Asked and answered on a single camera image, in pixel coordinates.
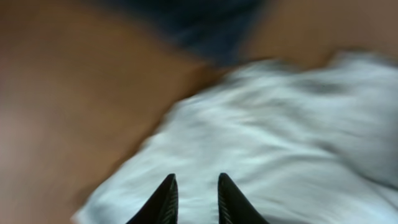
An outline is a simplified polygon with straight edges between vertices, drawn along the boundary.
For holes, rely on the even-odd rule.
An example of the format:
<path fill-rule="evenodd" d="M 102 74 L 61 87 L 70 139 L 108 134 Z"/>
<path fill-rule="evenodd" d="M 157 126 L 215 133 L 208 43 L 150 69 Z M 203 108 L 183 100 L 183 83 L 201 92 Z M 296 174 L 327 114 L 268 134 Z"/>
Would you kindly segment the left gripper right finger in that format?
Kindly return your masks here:
<path fill-rule="evenodd" d="M 218 178 L 219 224 L 269 224 L 226 173 Z"/>

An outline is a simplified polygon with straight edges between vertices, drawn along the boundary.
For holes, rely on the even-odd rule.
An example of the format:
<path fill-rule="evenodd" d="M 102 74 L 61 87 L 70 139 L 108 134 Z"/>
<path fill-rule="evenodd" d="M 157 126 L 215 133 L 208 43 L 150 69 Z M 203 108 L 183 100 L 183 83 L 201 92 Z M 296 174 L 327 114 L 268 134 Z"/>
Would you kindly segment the light blue t-shirt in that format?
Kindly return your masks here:
<path fill-rule="evenodd" d="M 73 220 L 126 223 L 174 173 L 178 222 L 216 223 L 222 172 L 271 223 L 396 223 L 397 64 L 345 53 L 230 73 L 177 103 Z"/>

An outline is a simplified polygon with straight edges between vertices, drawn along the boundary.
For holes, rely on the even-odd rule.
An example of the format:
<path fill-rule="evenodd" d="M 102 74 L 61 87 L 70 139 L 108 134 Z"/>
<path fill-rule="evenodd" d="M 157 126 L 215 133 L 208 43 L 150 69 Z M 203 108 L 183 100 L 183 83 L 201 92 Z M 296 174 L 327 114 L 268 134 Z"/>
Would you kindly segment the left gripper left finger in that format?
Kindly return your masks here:
<path fill-rule="evenodd" d="M 143 207 L 126 224 L 177 224 L 178 185 L 169 174 Z"/>

